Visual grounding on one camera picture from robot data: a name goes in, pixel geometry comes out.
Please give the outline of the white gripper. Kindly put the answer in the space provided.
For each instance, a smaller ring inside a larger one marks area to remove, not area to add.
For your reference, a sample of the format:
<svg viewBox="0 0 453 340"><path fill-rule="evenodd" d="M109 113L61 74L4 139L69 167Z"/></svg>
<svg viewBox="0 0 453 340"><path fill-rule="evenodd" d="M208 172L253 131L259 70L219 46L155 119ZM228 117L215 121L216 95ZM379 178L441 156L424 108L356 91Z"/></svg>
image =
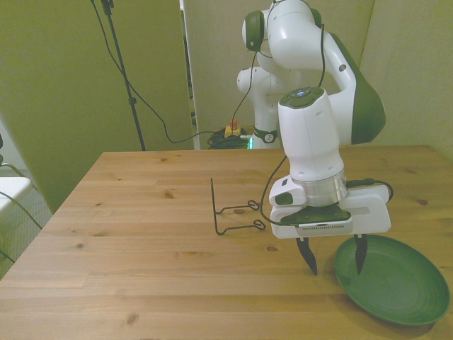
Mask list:
<svg viewBox="0 0 453 340"><path fill-rule="evenodd" d="M367 255L366 234L387 232L391 228L386 207L388 200L386 186L366 186L350 188L343 199L323 207L307 203L272 206L272 231L279 239L298 238L299 252L316 276L316 257L310 249L308 237L354 234L355 263L360 275Z"/></svg>

